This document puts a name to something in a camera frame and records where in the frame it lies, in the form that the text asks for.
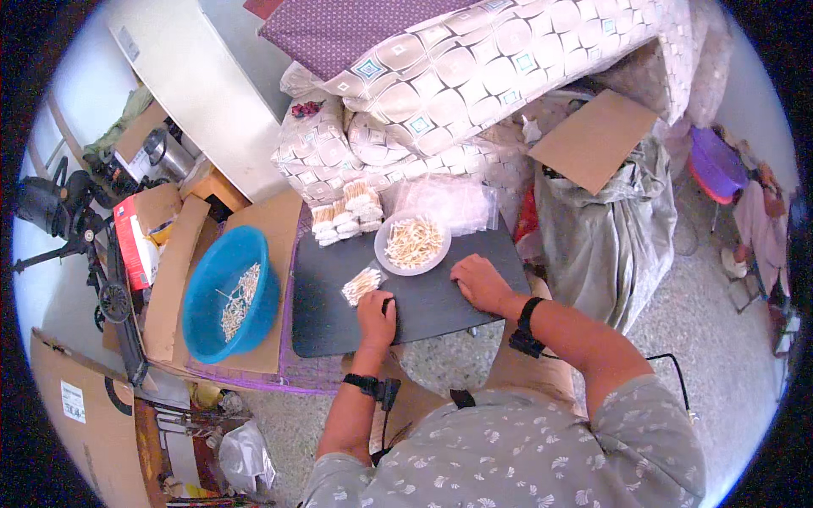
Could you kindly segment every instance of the black watch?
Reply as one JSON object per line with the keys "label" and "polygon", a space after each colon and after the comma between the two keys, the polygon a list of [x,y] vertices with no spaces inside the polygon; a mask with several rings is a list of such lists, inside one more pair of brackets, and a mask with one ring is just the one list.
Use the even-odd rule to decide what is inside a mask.
{"label": "black watch", "polygon": [[348,374],[342,383],[352,384],[361,389],[361,393],[372,398],[378,398],[378,379],[373,376],[359,376],[358,374]]}
{"label": "black watch", "polygon": [[520,314],[520,320],[517,322],[516,332],[512,333],[508,339],[508,345],[511,348],[528,356],[533,356],[534,358],[539,358],[545,345],[533,338],[533,334],[531,333],[531,315],[533,314],[533,310],[537,308],[537,305],[543,300],[544,298],[533,297],[525,303],[525,306],[522,308],[522,314]]}

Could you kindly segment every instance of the white bowl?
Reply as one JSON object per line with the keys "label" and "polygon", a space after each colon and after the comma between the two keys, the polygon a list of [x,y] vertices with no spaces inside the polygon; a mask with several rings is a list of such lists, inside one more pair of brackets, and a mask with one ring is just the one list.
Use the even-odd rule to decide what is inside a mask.
{"label": "white bowl", "polygon": [[[387,259],[387,254],[385,254],[384,252],[384,250],[387,248],[387,240],[389,239],[389,230],[392,227],[393,222],[404,219],[414,219],[415,217],[418,216],[423,216],[427,217],[428,219],[435,220],[438,228],[441,230],[441,235],[443,235],[443,244],[441,245],[441,249],[440,251],[438,251],[437,256],[430,259],[428,263],[424,264],[422,267],[412,269],[398,268],[389,262],[389,259]],[[440,263],[446,256],[446,254],[449,252],[449,247],[451,245],[452,245],[451,231],[443,223],[434,219],[434,217],[432,217],[431,212],[399,211],[397,213],[392,214],[381,225],[381,228],[376,233],[376,243],[374,245],[374,249],[376,251],[376,259],[378,259],[378,263],[380,263],[380,265],[386,271],[393,273],[397,276],[417,276],[422,273],[426,273],[427,271],[432,270],[434,267],[436,267],[438,263]]]}

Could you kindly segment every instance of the white cabinet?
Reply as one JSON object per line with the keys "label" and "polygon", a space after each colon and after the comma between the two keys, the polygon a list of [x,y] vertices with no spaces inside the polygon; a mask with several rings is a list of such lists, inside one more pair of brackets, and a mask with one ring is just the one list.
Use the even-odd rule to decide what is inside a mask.
{"label": "white cabinet", "polygon": [[118,0],[107,26],[155,99],[251,201],[288,184],[271,165],[280,124],[198,0]]}

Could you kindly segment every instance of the floor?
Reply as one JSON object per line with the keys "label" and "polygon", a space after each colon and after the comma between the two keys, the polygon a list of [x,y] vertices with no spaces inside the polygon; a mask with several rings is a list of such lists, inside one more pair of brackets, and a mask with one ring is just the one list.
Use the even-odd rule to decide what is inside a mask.
{"label": "floor", "polygon": [[[629,339],[645,355],[672,352],[683,371],[689,402],[700,417],[696,430],[706,453],[707,498],[716,506],[751,458],[776,409],[781,364],[771,354],[764,302],[737,315],[720,270],[720,247],[733,241],[733,218],[723,209],[710,235],[714,206],[693,181],[680,191],[680,217],[672,269],[642,311]],[[694,240],[689,220],[696,224]],[[735,296],[744,295],[735,292]],[[502,335],[502,323],[478,328],[476,336],[458,332],[415,343],[402,364],[427,388],[477,388],[485,381]],[[655,371],[680,397],[672,362],[654,362]],[[584,382],[574,371],[577,396]],[[259,420],[269,453],[279,471],[274,492],[281,506],[295,506],[310,474],[313,453],[330,408],[330,397],[282,393],[244,393]]]}

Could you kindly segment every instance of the shirt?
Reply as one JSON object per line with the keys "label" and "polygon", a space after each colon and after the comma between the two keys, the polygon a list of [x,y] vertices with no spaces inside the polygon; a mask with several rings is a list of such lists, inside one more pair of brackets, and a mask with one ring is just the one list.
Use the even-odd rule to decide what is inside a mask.
{"label": "shirt", "polygon": [[607,395],[593,422],[542,395],[474,398],[427,415],[378,468],[325,454],[304,506],[689,508],[705,494],[689,417],[655,375]]}

